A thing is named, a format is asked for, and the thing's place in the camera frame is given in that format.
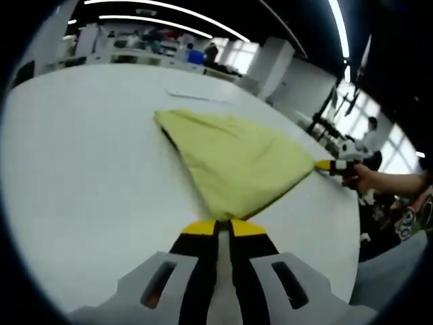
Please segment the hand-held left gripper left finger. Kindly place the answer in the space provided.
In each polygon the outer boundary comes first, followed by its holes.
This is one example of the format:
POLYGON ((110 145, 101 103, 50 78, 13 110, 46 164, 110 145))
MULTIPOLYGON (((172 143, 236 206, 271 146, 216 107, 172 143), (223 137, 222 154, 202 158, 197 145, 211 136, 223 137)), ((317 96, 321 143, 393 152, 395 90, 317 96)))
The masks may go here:
POLYGON ((169 252, 123 276, 97 307, 73 311, 71 324, 205 324, 217 280, 219 223, 197 221, 169 252))

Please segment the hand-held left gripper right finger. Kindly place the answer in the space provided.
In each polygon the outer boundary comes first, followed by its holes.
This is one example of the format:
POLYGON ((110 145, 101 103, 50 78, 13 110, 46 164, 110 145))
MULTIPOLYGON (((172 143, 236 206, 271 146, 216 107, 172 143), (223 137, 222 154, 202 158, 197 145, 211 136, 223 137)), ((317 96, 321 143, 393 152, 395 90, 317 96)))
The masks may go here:
POLYGON ((329 280, 291 253, 279 253, 264 228, 229 221, 233 284, 245 324, 368 324, 375 311, 332 293, 329 280))

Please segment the person's right hand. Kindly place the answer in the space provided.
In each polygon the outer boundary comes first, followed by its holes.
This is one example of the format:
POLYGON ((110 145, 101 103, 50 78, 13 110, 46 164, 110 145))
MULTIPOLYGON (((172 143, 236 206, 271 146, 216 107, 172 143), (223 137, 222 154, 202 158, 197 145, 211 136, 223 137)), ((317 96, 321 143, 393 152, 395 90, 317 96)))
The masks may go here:
POLYGON ((353 173, 342 178, 342 186, 361 193, 372 190, 375 185, 375 171, 365 165, 356 164, 353 166, 353 173))

